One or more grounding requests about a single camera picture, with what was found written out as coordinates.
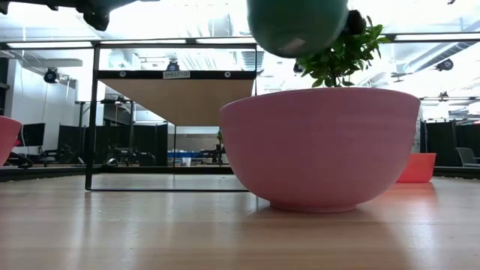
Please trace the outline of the black partition panels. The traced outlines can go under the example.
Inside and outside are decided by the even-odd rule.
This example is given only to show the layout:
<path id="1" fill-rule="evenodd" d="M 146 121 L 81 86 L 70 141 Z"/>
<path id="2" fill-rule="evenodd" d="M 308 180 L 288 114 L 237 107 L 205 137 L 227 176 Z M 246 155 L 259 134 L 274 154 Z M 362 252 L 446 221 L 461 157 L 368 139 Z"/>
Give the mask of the black partition panels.
<path id="1" fill-rule="evenodd" d="M 62 125 L 55 159 L 60 164 L 84 164 L 88 135 L 88 127 Z M 165 124 L 97 126 L 93 160 L 95 165 L 165 167 L 167 146 L 168 130 Z"/>

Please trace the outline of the small pink bowl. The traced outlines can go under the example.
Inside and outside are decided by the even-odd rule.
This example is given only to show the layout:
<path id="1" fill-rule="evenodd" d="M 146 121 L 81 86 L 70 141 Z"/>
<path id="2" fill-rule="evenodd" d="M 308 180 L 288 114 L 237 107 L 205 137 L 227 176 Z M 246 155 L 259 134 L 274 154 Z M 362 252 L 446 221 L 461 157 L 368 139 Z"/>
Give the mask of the small pink bowl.
<path id="1" fill-rule="evenodd" d="M 21 127 L 19 121 L 0 115 L 0 167 L 5 164 L 15 147 Z"/>

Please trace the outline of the black frame wooden shelf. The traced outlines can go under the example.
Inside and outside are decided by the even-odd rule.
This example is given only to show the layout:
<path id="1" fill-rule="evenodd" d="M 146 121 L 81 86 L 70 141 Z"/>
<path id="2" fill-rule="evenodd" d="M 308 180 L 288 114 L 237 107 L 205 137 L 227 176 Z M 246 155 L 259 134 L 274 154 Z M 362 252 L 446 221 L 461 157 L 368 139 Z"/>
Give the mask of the black frame wooden shelf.
<path id="1" fill-rule="evenodd" d="M 107 43 L 94 42 L 89 135 L 86 138 L 85 189 L 93 191 L 94 146 L 98 83 L 121 92 L 134 102 L 178 126 L 218 126 L 218 111 L 224 105 L 257 92 L 257 63 L 253 70 L 189 70 L 188 79 L 163 79 L 160 70 L 102 70 L 101 51 L 123 48 L 250 49 L 255 43 Z"/>

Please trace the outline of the white shelf label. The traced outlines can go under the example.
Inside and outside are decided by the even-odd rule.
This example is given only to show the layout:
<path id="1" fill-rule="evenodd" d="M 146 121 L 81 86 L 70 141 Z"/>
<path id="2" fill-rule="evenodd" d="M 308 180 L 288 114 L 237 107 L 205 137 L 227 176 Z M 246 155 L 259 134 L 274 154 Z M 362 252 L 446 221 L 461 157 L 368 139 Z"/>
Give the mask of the white shelf label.
<path id="1" fill-rule="evenodd" d="M 191 77 L 191 72 L 189 70 L 174 70 L 174 71 L 163 72 L 164 80 L 181 80 L 181 79 L 188 79 L 190 77 Z"/>

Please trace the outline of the black computer monitor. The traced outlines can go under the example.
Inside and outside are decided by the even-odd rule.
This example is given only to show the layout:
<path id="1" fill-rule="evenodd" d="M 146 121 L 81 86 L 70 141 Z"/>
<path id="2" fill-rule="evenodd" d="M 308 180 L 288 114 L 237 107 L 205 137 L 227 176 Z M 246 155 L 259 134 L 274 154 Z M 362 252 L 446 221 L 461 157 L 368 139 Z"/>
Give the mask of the black computer monitor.
<path id="1" fill-rule="evenodd" d="M 17 136 L 17 139 L 21 141 L 19 146 L 42 146 L 44 144 L 45 127 L 44 123 L 24 124 Z"/>

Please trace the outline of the large pink bowl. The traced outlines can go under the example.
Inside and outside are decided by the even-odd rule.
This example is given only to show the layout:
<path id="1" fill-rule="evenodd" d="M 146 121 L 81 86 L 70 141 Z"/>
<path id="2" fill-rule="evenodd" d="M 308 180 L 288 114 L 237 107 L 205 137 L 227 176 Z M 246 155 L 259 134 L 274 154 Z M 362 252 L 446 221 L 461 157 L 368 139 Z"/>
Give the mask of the large pink bowl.
<path id="1" fill-rule="evenodd" d="M 420 105 L 379 88 L 281 91 L 227 104 L 220 129 L 235 176 L 272 207 L 348 212 L 401 176 Z"/>

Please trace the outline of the teal green bowl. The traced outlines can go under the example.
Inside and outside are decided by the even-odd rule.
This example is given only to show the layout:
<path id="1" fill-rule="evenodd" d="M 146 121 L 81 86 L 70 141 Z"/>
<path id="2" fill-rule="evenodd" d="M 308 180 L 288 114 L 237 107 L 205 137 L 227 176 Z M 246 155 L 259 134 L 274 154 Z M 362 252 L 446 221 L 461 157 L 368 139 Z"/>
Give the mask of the teal green bowl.
<path id="1" fill-rule="evenodd" d="M 348 0 L 246 0 L 253 39 L 268 53 L 297 59 L 324 50 L 339 37 Z"/>

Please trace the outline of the orange red bowl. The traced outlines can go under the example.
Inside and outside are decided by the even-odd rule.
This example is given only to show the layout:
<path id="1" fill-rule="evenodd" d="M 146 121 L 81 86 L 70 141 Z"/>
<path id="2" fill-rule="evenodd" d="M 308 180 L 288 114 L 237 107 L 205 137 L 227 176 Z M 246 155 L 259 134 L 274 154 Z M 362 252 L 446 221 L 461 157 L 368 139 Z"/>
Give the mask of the orange red bowl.
<path id="1" fill-rule="evenodd" d="M 397 183 L 428 183 L 434 174 L 436 153 L 412 153 Z"/>

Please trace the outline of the grey office chair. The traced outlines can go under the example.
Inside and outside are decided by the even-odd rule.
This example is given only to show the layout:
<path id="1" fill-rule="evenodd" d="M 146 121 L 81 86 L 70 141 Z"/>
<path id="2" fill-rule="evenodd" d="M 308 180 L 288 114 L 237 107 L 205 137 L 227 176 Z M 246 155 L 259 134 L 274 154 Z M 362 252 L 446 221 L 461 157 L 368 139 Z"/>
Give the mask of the grey office chair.
<path id="1" fill-rule="evenodd" d="M 457 153 L 463 167 L 480 167 L 480 157 L 476 157 L 471 148 L 457 147 Z"/>

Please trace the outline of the green leafy potted plant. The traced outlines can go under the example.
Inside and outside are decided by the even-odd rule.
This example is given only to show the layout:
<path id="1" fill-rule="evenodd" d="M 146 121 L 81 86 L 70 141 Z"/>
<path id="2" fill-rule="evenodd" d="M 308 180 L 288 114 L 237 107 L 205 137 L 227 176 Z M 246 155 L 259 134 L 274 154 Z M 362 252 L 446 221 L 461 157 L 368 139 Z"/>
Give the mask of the green leafy potted plant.
<path id="1" fill-rule="evenodd" d="M 366 29 L 362 34 L 344 34 L 320 52 L 297 58 L 294 72 L 314 79 L 314 88 L 325 86 L 350 87 L 355 84 L 351 76 L 372 66 L 375 58 L 381 57 L 380 44 L 391 40 L 383 34 L 384 25 L 374 24 L 369 16 L 363 16 Z"/>

